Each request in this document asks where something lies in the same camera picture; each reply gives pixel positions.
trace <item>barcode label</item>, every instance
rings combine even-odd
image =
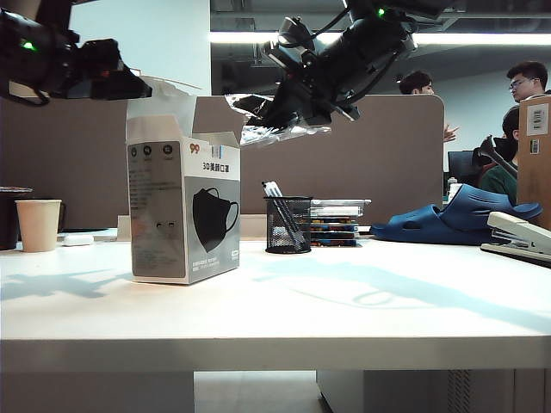
[[[526,134],[528,136],[546,135],[548,133],[549,104],[528,106]]]
[[[540,140],[539,139],[532,139],[530,141],[530,153],[533,155],[536,155],[540,153]]]
[[[213,159],[222,158],[222,145],[213,145],[211,146],[211,155]]]

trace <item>green led light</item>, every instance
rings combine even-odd
[[[36,52],[38,50],[36,47],[34,47],[33,43],[24,39],[21,40],[21,47],[23,49],[32,50],[33,52]]]

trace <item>man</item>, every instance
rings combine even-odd
[[[551,94],[551,90],[544,91],[548,70],[540,62],[529,60],[519,63],[509,69],[507,77],[511,80],[509,91],[517,103],[533,95]]]
[[[514,106],[505,114],[503,118],[502,129],[503,138],[506,139],[508,152],[512,155],[509,162],[513,168],[517,168],[518,151],[518,106]],[[505,169],[499,165],[489,169],[480,179],[480,189],[493,192],[495,194],[506,194],[512,205],[517,204],[517,180],[509,175]]]
[[[432,79],[423,71],[414,71],[399,82],[399,91],[402,95],[434,95],[432,89]],[[444,143],[455,140],[455,131],[459,129],[449,129],[449,125],[444,128]]]

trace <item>ceiling light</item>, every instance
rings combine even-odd
[[[551,34],[415,33],[419,45],[551,45]]]
[[[318,39],[331,43],[340,33],[323,33]],[[474,34],[474,33],[415,33],[418,45],[511,45],[551,46],[551,34]],[[277,32],[211,32],[211,43],[255,44],[276,41]]]

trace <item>black mesh pen holder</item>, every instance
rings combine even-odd
[[[266,252],[301,254],[310,248],[311,196],[265,196]]]

